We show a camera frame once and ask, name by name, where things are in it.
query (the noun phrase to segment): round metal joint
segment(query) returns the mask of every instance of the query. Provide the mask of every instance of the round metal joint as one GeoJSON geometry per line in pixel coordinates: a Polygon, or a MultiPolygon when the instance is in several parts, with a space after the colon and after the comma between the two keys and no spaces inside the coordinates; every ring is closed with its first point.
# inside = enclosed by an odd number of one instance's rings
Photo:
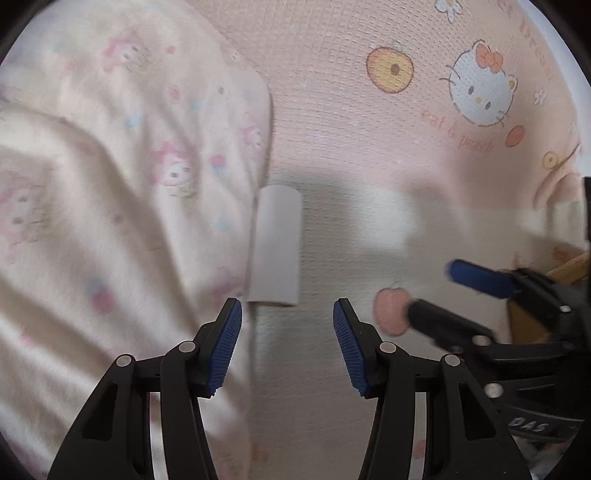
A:
{"type": "Polygon", "coordinates": [[[447,363],[450,367],[457,367],[460,364],[460,359],[455,355],[446,355],[445,363],[447,363]]]}
{"type": "Polygon", "coordinates": [[[131,357],[129,355],[121,355],[116,363],[118,367],[127,367],[131,363],[131,357]]]}
{"type": "Polygon", "coordinates": [[[488,346],[492,343],[492,341],[487,336],[475,335],[472,337],[472,343],[477,346],[488,346]]]}
{"type": "Polygon", "coordinates": [[[384,353],[394,353],[396,345],[392,342],[382,342],[379,344],[379,349],[384,353]]]}
{"type": "Polygon", "coordinates": [[[191,340],[187,340],[186,342],[181,343],[178,346],[178,349],[182,351],[182,353],[189,353],[195,350],[195,343],[191,340]]]}
{"type": "Polygon", "coordinates": [[[503,385],[498,383],[487,383],[484,386],[484,393],[488,398],[499,398],[503,394],[503,385]]]}

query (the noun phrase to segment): hello kitty print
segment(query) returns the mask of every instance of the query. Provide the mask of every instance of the hello kitty print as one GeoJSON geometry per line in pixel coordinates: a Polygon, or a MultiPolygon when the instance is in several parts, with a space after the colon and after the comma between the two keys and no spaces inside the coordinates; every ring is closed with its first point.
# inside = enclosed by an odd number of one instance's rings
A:
{"type": "Polygon", "coordinates": [[[502,122],[513,103],[517,78],[503,69],[503,55],[483,40],[462,53],[449,74],[449,92],[469,122],[489,127],[502,122]]]}
{"type": "Polygon", "coordinates": [[[32,178],[0,172],[0,239],[7,263],[14,263],[21,244],[37,241],[48,226],[44,193],[44,186],[32,178]]]}
{"type": "Polygon", "coordinates": [[[109,39],[103,50],[103,70],[111,73],[117,68],[142,73],[152,65],[152,54],[135,30],[127,30],[109,39]]]}
{"type": "Polygon", "coordinates": [[[152,183],[164,186],[172,196],[193,197],[194,167],[184,148],[165,142],[154,152],[152,183]]]}

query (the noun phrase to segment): blue rubber pad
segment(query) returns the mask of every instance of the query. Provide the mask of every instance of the blue rubber pad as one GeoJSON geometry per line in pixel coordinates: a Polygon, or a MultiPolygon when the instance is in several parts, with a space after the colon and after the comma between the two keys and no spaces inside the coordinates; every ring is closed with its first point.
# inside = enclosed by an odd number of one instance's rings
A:
{"type": "Polygon", "coordinates": [[[213,395],[223,384],[242,326],[242,305],[236,301],[222,328],[209,361],[207,389],[213,395]]]}
{"type": "Polygon", "coordinates": [[[338,301],[335,302],[333,309],[333,325],[351,383],[359,390],[361,396],[365,396],[369,393],[369,383],[365,375],[365,357],[353,334],[353,329],[349,325],[343,307],[338,301]]]}
{"type": "Polygon", "coordinates": [[[507,299],[515,294],[515,285],[508,275],[465,260],[451,262],[447,266],[447,274],[455,283],[498,299],[507,299]]]}

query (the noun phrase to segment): textured fabric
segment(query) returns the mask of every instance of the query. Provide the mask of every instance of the textured fabric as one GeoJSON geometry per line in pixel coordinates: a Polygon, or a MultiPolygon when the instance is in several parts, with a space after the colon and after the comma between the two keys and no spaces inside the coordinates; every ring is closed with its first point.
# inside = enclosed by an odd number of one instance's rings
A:
{"type": "MultiPolygon", "coordinates": [[[[582,206],[565,202],[580,196],[575,106],[515,1],[192,3],[267,81],[271,181],[304,197],[301,303],[256,318],[252,477],[357,478],[375,402],[351,387],[333,302],[377,323],[376,294],[402,287],[507,340],[503,302],[444,266],[546,270],[583,246],[582,206]]],[[[401,333],[385,320],[383,338],[401,333]]],[[[395,341],[442,353],[416,332],[395,341]]],[[[424,410],[415,423],[411,479],[424,410]]]]}
{"type": "MultiPolygon", "coordinates": [[[[0,429],[43,478],[118,355],[164,355],[242,295],[270,101],[169,0],[52,4],[0,85],[0,429]]],[[[248,474],[244,314],[226,383],[202,402],[220,479],[248,474]]]]}

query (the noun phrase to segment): black object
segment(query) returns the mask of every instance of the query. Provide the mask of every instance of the black object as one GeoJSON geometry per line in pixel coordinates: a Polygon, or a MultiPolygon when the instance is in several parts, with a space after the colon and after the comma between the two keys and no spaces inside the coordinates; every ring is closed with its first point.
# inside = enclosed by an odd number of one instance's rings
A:
{"type": "Polygon", "coordinates": [[[452,280],[511,298],[550,332],[549,343],[506,345],[493,332],[425,300],[408,308],[410,325],[461,356],[513,435],[565,442],[591,400],[591,309],[586,292],[526,268],[496,272],[456,260],[452,280]]]}
{"type": "Polygon", "coordinates": [[[378,398],[360,480],[408,478],[416,392],[427,393],[423,478],[531,479],[501,417],[456,355],[437,362],[383,342],[348,299],[335,303],[333,322],[353,385],[367,387],[365,398],[378,398]]]}
{"type": "MultiPolygon", "coordinates": [[[[164,356],[120,355],[76,417],[48,480],[153,480],[150,392],[160,392],[169,480],[217,480],[198,397],[222,386],[242,323],[237,299],[164,356]]],[[[0,436],[0,478],[33,480],[0,436]]]]}

